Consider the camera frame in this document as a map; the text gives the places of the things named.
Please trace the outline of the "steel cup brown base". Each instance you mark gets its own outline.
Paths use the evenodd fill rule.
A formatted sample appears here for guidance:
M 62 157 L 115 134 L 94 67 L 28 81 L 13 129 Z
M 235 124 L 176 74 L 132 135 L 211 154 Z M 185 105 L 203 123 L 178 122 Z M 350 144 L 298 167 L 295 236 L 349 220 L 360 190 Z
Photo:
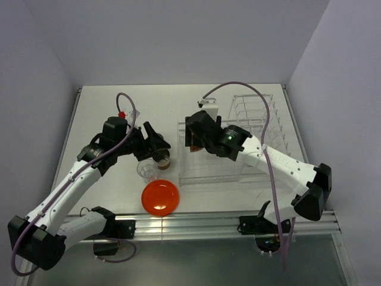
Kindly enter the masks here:
M 153 156 L 153 160 L 156 162 L 159 170 L 166 170 L 170 167 L 170 152 L 169 150 L 162 150 L 155 156 Z

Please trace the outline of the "white ceramic bowl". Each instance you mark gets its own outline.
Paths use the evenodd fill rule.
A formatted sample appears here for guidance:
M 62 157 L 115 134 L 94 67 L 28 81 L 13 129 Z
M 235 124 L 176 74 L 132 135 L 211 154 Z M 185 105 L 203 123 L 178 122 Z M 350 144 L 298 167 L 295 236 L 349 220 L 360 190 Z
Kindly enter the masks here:
M 195 153 L 204 149 L 203 143 L 194 135 L 193 132 L 191 132 L 189 135 L 188 143 L 191 153 Z

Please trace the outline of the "clear faceted glass tumbler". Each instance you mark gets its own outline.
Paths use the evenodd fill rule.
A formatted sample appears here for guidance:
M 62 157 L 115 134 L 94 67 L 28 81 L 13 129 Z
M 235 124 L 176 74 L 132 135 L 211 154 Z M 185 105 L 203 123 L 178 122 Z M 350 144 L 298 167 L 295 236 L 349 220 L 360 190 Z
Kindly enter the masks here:
M 158 179 L 158 167 L 153 159 L 140 161 L 136 167 L 136 171 L 146 184 Z

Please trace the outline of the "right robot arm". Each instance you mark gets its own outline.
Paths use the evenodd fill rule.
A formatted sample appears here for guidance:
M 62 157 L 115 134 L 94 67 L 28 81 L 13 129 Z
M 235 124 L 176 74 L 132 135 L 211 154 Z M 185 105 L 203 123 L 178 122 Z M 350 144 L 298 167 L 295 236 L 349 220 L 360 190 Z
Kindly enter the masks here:
M 291 231 L 291 220 L 300 216 L 319 221 L 332 190 L 332 169 L 304 163 L 262 143 L 236 125 L 222 127 L 221 118 L 213 119 L 206 111 L 185 118 L 186 145 L 197 146 L 220 158 L 238 161 L 265 172 L 270 183 L 281 181 L 291 193 L 266 201 L 256 216 L 242 216 L 238 232 L 242 235 L 282 234 Z

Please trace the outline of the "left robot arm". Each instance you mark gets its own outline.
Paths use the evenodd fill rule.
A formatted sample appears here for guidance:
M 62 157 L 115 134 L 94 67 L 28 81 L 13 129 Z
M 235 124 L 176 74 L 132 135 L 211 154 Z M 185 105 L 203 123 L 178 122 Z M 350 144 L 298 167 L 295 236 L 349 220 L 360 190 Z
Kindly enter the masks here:
M 13 272 L 16 256 L 45 271 L 53 268 L 66 250 L 81 240 L 96 236 L 112 239 L 116 233 L 115 214 L 94 207 L 83 217 L 64 223 L 69 211 L 120 156 L 132 154 L 138 161 L 155 157 L 171 148 L 149 122 L 136 128 L 121 117 L 109 117 L 90 144 L 83 147 L 68 175 L 25 217 L 14 216 L 8 223 Z

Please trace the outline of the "orange plate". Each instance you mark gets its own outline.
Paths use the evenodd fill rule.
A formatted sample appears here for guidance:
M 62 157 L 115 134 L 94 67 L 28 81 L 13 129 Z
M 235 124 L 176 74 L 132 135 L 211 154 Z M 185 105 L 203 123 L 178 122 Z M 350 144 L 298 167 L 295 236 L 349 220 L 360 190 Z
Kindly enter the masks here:
M 144 188 L 141 203 L 147 213 L 163 217 L 176 210 L 179 198 L 179 191 L 173 183 L 159 179 Z

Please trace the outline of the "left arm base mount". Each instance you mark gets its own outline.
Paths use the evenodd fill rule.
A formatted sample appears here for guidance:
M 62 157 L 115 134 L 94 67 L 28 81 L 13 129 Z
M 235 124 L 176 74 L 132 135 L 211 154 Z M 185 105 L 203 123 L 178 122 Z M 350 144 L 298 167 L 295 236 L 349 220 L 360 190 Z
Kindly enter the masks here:
M 137 252 L 136 244 L 131 241 L 135 236 L 135 229 L 135 220 L 117 220 L 109 231 L 94 235 L 94 241 L 108 241 L 107 243 L 93 243 L 95 258 L 104 263 L 122 263 L 132 259 Z M 117 260 L 107 258 L 107 256 L 115 256 L 120 250 L 129 251 L 129 255 L 126 258 Z

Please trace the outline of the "aluminium front rail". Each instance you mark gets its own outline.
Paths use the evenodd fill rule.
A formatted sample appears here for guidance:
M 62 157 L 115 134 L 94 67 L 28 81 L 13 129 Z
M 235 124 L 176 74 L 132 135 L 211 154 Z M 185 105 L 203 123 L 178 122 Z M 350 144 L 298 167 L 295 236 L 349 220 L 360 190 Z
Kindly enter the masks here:
M 166 217 L 149 214 L 117 215 L 117 222 L 135 221 L 134 241 L 173 241 L 242 238 L 237 231 L 239 217 L 256 211 L 175 213 Z M 318 222 L 296 218 L 295 235 L 336 235 L 341 233 L 334 211 L 323 212 Z

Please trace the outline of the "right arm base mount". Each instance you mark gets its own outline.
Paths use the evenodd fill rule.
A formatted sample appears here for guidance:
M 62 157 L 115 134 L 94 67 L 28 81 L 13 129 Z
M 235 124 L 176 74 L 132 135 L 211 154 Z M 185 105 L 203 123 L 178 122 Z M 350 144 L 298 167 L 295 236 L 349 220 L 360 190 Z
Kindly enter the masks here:
M 280 250 L 278 226 L 259 216 L 240 216 L 237 231 L 241 235 L 259 235 L 255 243 L 260 251 L 274 253 Z

